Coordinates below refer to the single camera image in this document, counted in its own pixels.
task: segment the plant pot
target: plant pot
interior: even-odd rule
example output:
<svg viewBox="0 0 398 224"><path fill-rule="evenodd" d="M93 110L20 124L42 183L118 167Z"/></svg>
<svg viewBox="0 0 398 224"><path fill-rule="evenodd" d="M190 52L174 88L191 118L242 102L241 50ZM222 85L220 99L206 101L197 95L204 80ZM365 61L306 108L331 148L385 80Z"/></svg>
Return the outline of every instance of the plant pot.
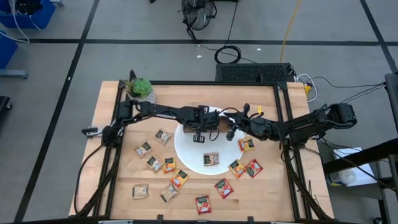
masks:
<svg viewBox="0 0 398 224"><path fill-rule="evenodd" d="M130 98L130 100L137 100L139 102L142 102L142 101L148 101L149 103L156 102L156 95L153 90L146 97L132 97L131 94L129 94L129 98Z"/></svg>

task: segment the food package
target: food package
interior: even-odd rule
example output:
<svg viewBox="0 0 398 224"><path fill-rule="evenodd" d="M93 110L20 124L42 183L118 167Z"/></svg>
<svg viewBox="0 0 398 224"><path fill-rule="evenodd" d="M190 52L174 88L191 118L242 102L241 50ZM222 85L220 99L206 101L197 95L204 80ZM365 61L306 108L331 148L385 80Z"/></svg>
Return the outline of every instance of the food package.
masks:
<svg viewBox="0 0 398 224"><path fill-rule="evenodd" d="M239 147L241 148L242 152L254 150L254 143L253 143L253 139L251 139L251 138L240 139L240 140L238 140L238 143L239 143Z"/></svg>
<svg viewBox="0 0 398 224"><path fill-rule="evenodd" d="M220 193L221 197L225 199L230 193L234 192L234 189L230 186L228 181L224 178L220 180L214 187Z"/></svg>
<svg viewBox="0 0 398 224"><path fill-rule="evenodd" d="M163 162L156 156L151 156L147 161L147 167L149 167L154 172L159 171L162 166Z"/></svg>
<svg viewBox="0 0 398 224"><path fill-rule="evenodd" d="M171 134L165 132L163 129L160 129L155 134L155 139L158 140L163 145L167 144L167 141L172 137Z"/></svg>
<svg viewBox="0 0 398 224"><path fill-rule="evenodd" d="M211 212L210 199L208 195L197 197L195 198L195 201L197 203L197 210L199 215Z"/></svg>
<svg viewBox="0 0 398 224"><path fill-rule="evenodd" d="M138 146L135 151L140 158L146 156L149 152L151 152L152 146L148 142L143 142L140 146Z"/></svg>
<svg viewBox="0 0 398 224"><path fill-rule="evenodd" d="M262 171L262 167L257 160L253 159L248 165L246 165L246 171L251 178L254 178L258 173L260 173L260 171Z"/></svg>
<svg viewBox="0 0 398 224"><path fill-rule="evenodd" d="M246 172L246 168L244 168L243 163L239 159L236 159L228 168L236 178L240 178Z"/></svg>
<svg viewBox="0 0 398 224"><path fill-rule="evenodd" d="M176 165L175 165L175 158L166 158L164 159L164 165L163 165L163 173L166 174L168 172L173 172L175 171Z"/></svg>
<svg viewBox="0 0 398 224"><path fill-rule="evenodd" d="M218 164L218 152L205 153L203 158L205 166L212 166Z"/></svg>
<svg viewBox="0 0 398 224"><path fill-rule="evenodd" d="M132 188L132 197L134 199L141 199L141 198L149 197L148 188L149 188L149 184L136 184Z"/></svg>
<svg viewBox="0 0 398 224"><path fill-rule="evenodd" d="M179 170L174 176L170 179L170 182L174 184L178 189L181 189L182 185L187 181L188 174L184 171Z"/></svg>
<svg viewBox="0 0 398 224"><path fill-rule="evenodd" d="M169 184L165 189L160 191L160 196L166 203L170 203L180 192L175 189L174 185Z"/></svg>

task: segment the white circular board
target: white circular board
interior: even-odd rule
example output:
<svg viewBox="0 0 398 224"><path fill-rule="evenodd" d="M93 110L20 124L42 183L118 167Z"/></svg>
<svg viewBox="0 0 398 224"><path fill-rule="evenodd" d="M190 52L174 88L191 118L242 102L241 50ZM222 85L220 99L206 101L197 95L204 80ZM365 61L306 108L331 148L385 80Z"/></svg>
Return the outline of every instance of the white circular board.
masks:
<svg viewBox="0 0 398 224"><path fill-rule="evenodd" d="M210 107L210 111L219 108ZM239 148L238 139L244 138L242 131L237 130L232 141L226 139L227 133L220 133L215 141L209 140L210 132L201 133L205 137L205 143L193 142L195 133L184 133L183 126L179 124L174 134L174 147L178 158L186 167L194 172L205 175L218 175L228 171L228 166L236 159L240 159L243 155ZM217 131L213 131L211 138L215 138ZM203 164L204 153L218 152L219 164L213 166L205 166Z"/></svg>

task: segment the electric fan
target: electric fan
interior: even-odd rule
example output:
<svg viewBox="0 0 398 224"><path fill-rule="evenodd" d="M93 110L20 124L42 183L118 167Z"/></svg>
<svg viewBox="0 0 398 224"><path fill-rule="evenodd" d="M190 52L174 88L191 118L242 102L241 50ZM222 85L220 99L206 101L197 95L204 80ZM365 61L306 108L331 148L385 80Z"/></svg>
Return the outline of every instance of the electric fan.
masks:
<svg viewBox="0 0 398 224"><path fill-rule="evenodd" d="M182 0L183 23L187 25L187 32L193 40L197 40L193 30L204 29L217 15L214 0Z"/></svg>

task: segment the wooden table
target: wooden table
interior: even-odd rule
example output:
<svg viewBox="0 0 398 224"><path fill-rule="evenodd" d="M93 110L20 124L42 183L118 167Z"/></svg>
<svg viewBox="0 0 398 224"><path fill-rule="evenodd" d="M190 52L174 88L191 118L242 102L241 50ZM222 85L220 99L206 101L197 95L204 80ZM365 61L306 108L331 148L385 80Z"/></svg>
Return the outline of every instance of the wooden table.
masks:
<svg viewBox="0 0 398 224"><path fill-rule="evenodd" d="M111 122L118 82L103 82L93 118L93 125L106 126ZM289 96L294 117L307 114L308 104L301 83L288 83ZM249 114L257 112L261 105L264 117L277 120L273 88L269 86L182 86L154 85L157 104L173 107L208 105L219 108L235 107L239 110L245 103L251 105ZM280 100L287 120L283 93ZM280 160L279 143L254 140L256 149L245 152L241 158L244 164L253 159L263 166L254 179L244 174L236 179L231 172L220 175L201 175L187 169L178 159L174 140L170 139L166 146L154 139L155 133L163 128L174 133L178 123L175 121L152 118L141 123L130 125L124 133L118 178L114 192L111 218L155 220L157 215L163 215L165 220L236 220L245 221L253 216L255 221L293 221L293 211L290 200L289 185L285 165ZM142 141L148 140L154 150L143 159L138 158L134 148ZM100 145L100 138L87 140L84 158ZM307 147L318 151L317 144L309 140ZM153 173L145 165L151 155L177 158L177 168L183 169L189 179L180 190L180 195L170 204L164 203L159 192L170 182L173 173ZM78 207L82 208L98 186L104 151L95 154L83 169L78 192ZM319 155L301 151L302 164L307 183L311 180L312 194L327 215L333 217L328 189L323 175ZM222 199L214 185L226 177L234 192ZM149 198L132 199L132 188L135 184L149 184ZM100 208L104 213L104 205L108 191L105 190ZM212 207L211 213L198 215L195 198L209 195ZM300 216L305 217L302 198L297 194L300 206Z"/></svg>

